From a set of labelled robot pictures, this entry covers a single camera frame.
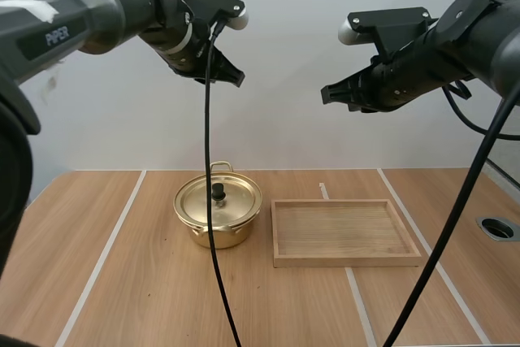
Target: pot lid knob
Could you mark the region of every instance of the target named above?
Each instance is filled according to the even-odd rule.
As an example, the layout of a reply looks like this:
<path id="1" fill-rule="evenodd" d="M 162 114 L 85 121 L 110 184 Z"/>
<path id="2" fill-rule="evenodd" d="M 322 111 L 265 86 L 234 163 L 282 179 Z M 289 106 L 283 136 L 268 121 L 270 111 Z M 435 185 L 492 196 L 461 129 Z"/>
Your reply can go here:
<path id="1" fill-rule="evenodd" d="M 213 190 L 211 192 L 211 197 L 214 201 L 222 201 L 226 197 L 224 185 L 222 183 L 213 183 L 211 189 Z"/>

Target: white cap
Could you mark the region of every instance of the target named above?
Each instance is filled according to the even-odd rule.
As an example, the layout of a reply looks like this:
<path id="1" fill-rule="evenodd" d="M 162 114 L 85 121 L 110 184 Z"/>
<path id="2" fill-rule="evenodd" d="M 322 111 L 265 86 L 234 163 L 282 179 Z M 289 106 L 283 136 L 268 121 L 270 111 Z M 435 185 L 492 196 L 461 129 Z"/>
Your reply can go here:
<path id="1" fill-rule="evenodd" d="M 370 44 L 373 42 L 372 36 L 370 34 L 354 32 L 352 30 L 352 26 L 350 26 L 348 18 L 344 20 L 344 23 L 341 25 L 340 30 L 338 31 L 338 39 L 344 45 L 361 45 Z"/>
<path id="2" fill-rule="evenodd" d="M 249 14 L 244 7 L 244 10 L 236 17 L 227 22 L 227 26 L 235 30 L 242 30 L 249 22 Z"/>

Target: white wall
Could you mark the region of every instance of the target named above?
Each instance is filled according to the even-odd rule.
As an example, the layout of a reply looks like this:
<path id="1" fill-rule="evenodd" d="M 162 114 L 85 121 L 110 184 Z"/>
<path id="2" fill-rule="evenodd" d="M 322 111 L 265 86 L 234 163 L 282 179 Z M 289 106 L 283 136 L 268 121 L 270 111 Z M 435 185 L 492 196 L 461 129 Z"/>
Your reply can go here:
<path id="1" fill-rule="evenodd" d="M 251 20 L 218 47 L 246 73 L 241 89 L 213 88 L 212 159 L 239 168 L 461 167 L 480 137 L 458 122 L 440 91 L 391 114 L 323 106 L 319 90 L 365 67 L 375 50 L 336 32 L 350 11 L 453 0 L 244 0 Z M 42 92 L 54 77 L 57 87 Z M 487 126 L 498 97 L 479 82 L 464 104 Z M 70 169 L 202 169 L 203 87 L 174 75 L 138 39 L 103 56 L 76 53 L 22 86 L 43 131 L 32 139 L 33 195 Z"/>

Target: wooden table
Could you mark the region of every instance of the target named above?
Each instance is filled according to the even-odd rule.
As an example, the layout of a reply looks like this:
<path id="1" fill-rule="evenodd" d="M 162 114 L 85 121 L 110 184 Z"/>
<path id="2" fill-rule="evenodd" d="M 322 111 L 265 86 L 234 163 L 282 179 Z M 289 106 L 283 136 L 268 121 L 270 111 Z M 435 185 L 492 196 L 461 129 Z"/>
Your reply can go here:
<path id="1" fill-rule="evenodd" d="M 27 209 L 0 283 L 0 332 L 41 346 L 233 346 L 210 252 L 172 202 L 193 171 L 76 171 Z M 272 266 L 271 199 L 387 198 L 427 256 L 465 169 L 247 171 L 264 192 L 252 236 L 220 250 L 242 345 L 381 345 L 421 267 Z M 396 345 L 520 343 L 520 242 L 484 216 L 520 207 L 481 176 Z"/>

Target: gold pot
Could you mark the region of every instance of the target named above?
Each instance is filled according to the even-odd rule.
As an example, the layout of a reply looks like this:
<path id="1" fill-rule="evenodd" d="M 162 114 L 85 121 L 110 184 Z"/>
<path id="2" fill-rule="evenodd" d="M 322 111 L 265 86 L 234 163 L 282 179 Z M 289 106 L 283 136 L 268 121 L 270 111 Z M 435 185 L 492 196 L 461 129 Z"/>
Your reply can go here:
<path id="1" fill-rule="evenodd" d="M 213 167 L 218 165 L 227 166 L 229 171 L 213 172 Z M 212 163 L 210 169 L 215 247 L 233 247 L 251 233 L 254 218 L 262 205 L 262 192 L 250 178 L 234 172 L 228 162 Z M 209 248 L 206 176 L 198 176 L 182 186 L 175 196 L 173 207 L 179 219 L 188 226 L 193 241 Z"/>

